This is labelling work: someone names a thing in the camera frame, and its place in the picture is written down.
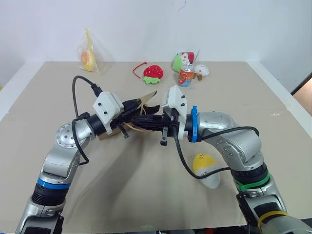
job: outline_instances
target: strawberry toy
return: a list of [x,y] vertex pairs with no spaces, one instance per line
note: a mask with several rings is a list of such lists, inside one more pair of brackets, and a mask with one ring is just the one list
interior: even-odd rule
[[145,83],[149,84],[156,84],[160,81],[160,79],[163,77],[164,72],[158,65],[152,65],[147,67],[144,72],[144,81]]

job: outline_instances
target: tan table surface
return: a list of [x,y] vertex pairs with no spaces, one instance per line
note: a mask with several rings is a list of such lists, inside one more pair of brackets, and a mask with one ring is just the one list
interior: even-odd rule
[[[188,110],[224,111],[240,125],[259,129],[262,152],[288,212],[312,216],[312,140],[269,87],[245,62],[203,62],[210,75],[181,88]],[[149,102],[159,104],[176,84],[169,62],[159,84],[146,85],[132,74],[138,62],[107,63],[104,75],[80,70],[76,62],[47,62],[0,122],[0,231],[13,232],[40,167],[59,126],[74,117],[71,82],[83,75],[121,101],[157,90]],[[137,70],[142,74],[144,68]],[[93,113],[95,96],[77,82],[80,113]],[[79,167],[63,212],[64,233],[107,233],[190,229],[245,224],[229,172],[221,172],[217,189],[204,187],[183,168],[174,141],[159,144],[161,133],[129,132],[95,139],[86,148],[90,163]],[[189,165],[198,153],[211,154],[225,166],[219,153],[206,143],[181,143]]]

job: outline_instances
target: yellow egg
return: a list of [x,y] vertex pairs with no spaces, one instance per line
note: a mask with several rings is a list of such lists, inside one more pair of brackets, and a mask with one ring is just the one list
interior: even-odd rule
[[[217,161],[210,155],[198,154],[193,160],[193,171],[197,176],[203,176],[213,170],[218,169]],[[205,179],[201,179],[205,186],[215,189],[220,183],[220,173],[213,174]]]

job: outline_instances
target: white toy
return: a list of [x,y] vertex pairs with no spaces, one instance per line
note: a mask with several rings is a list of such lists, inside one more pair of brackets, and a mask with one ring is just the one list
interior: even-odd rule
[[199,64],[195,67],[195,74],[193,78],[196,76],[198,77],[198,80],[202,80],[203,77],[209,75],[209,69],[205,65]]

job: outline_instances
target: yellow object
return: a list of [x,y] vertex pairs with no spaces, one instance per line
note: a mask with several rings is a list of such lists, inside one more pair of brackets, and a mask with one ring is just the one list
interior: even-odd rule
[[80,58],[81,63],[85,70],[92,72],[94,71],[94,69],[96,69],[97,73],[99,74],[97,61],[93,53],[93,47],[92,47],[90,36],[89,36],[89,31],[87,28],[85,30],[86,30],[88,49],[81,53],[81,58]]
[[129,123],[123,122],[123,124],[127,125],[129,128],[138,131],[138,132],[143,132],[143,133],[152,133],[152,130],[145,130],[145,129],[139,129],[139,128],[135,128],[133,126],[131,126]]
[[259,220],[258,220],[258,228],[261,230],[261,224],[262,224],[262,221],[272,215],[284,215],[284,216],[288,216],[288,214],[286,212],[283,212],[283,211],[270,211],[270,212],[267,212],[265,214],[263,214]]
[[193,171],[196,173],[200,168],[206,168],[216,163],[216,160],[210,155],[198,154],[193,160]]

